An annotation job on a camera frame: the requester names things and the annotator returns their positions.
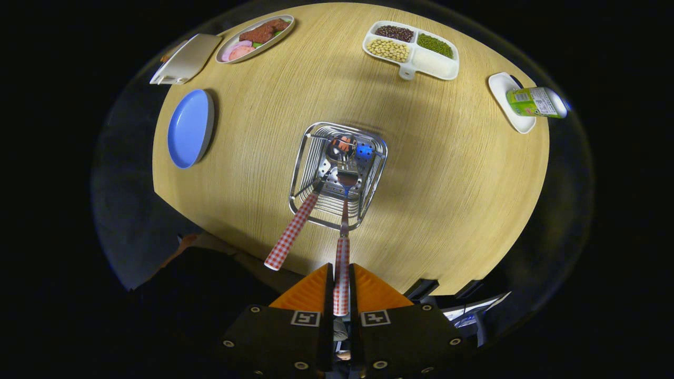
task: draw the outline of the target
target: wooden table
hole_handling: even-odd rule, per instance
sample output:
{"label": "wooden table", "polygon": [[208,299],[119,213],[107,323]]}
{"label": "wooden table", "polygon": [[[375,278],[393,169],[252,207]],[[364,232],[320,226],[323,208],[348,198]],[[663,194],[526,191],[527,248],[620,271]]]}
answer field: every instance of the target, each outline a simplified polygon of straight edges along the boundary
{"label": "wooden table", "polygon": [[[481,279],[505,256],[537,202],[549,132],[539,118],[519,134],[494,101],[487,78],[506,71],[534,82],[471,37],[405,11],[356,3],[285,9],[223,32],[291,14],[296,28],[249,60],[223,65],[214,55],[201,73],[172,86],[154,136],[154,190],[181,214],[264,259],[292,217],[288,186],[304,130],[317,121],[364,129],[388,144],[389,159],[363,224],[350,234],[351,262],[399,291],[437,279],[451,295]],[[443,81],[365,54],[361,42],[378,20],[416,26],[452,41],[458,77]],[[178,102],[196,88],[216,104],[204,158],[187,170],[166,146]],[[338,232],[307,224],[284,268],[307,274],[333,262]]]}

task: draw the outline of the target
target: meat slice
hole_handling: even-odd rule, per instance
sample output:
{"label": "meat slice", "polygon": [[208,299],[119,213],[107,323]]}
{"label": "meat slice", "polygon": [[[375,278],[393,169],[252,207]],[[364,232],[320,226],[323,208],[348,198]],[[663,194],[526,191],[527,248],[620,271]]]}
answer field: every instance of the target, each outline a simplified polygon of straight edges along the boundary
{"label": "meat slice", "polygon": [[276,20],[267,21],[262,25],[269,25],[272,28],[274,28],[275,32],[280,32],[281,30],[286,30],[286,28],[288,27],[288,25],[290,25],[290,23],[285,22],[280,18],[277,18]]}
{"label": "meat slice", "polygon": [[257,28],[241,33],[239,40],[249,40],[257,43],[266,43],[274,37],[274,28],[270,25],[260,25]]}

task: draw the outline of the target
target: red beans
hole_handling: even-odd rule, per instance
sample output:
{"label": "red beans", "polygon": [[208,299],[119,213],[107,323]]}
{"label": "red beans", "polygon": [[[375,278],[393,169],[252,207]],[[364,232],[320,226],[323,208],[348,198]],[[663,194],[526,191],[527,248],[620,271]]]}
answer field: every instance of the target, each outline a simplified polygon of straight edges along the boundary
{"label": "red beans", "polygon": [[378,36],[384,36],[388,38],[394,38],[396,40],[401,40],[404,42],[412,42],[412,35],[414,32],[406,28],[399,28],[393,25],[381,26],[375,31],[375,34]]}

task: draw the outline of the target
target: ham slice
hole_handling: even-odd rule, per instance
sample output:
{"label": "ham slice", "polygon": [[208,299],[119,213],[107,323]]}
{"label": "ham slice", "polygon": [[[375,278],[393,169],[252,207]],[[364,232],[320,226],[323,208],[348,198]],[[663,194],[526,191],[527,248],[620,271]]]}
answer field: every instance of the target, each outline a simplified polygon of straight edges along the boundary
{"label": "ham slice", "polygon": [[241,46],[241,47],[237,47],[237,48],[234,49],[234,51],[232,51],[232,53],[229,55],[229,60],[230,60],[230,61],[233,61],[233,60],[235,60],[235,59],[237,59],[237,58],[241,58],[242,56],[244,56],[244,55],[250,53],[250,52],[253,51],[253,50],[255,50],[255,48],[252,47],[252,46]]}
{"label": "ham slice", "polygon": [[253,46],[253,43],[249,40],[242,40],[240,42],[237,42],[237,43],[233,44],[232,46],[228,47],[227,49],[225,49],[224,52],[222,53],[222,56],[220,57],[220,59],[225,61],[225,62],[229,62],[229,56],[232,54],[232,51],[234,51],[234,50],[236,50],[236,49],[238,49],[239,47],[242,47],[242,46],[250,47],[250,46]]}

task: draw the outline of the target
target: can label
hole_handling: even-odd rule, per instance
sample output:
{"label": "can label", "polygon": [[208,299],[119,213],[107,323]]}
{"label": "can label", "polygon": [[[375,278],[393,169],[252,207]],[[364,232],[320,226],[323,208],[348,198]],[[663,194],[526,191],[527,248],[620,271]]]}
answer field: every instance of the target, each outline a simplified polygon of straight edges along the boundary
{"label": "can label", "polygon": [[561,119],[544,88],[523,88],[506,92],[510,107],[520,116],[542,116]]}

